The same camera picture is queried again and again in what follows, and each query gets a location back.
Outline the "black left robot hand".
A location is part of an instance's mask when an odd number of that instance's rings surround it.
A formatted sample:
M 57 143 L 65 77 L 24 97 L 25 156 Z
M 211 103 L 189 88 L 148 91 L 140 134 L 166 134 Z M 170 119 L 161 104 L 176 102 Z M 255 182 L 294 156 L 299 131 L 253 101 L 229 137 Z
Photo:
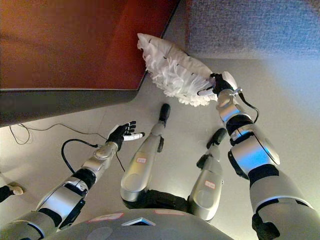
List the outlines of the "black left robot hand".
M 116 125 L 108 135 L 106 142 L 117 145 L 117 151 L 121 150 L 123 142 L 134 141 L 145 136 L 144 132 L 136 132 L 136 121 L 130 121 L 123 125 Z

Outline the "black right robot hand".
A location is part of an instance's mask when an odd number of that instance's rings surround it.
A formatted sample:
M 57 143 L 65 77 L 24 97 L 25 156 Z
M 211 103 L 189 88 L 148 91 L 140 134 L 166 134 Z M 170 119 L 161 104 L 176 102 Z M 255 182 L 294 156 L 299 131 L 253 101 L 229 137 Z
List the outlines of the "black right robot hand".
M 199 90 L 197 92 L 198 96 L 209 96 L 213 94 L 218 96 L 223 90 L 229 89 L 235 91 L 238 88 L 235 79 L 228 71 L 224 71 L 222 73 L 211 73 L 208 81 L 211 83 L 211 86 L 206 89 Z

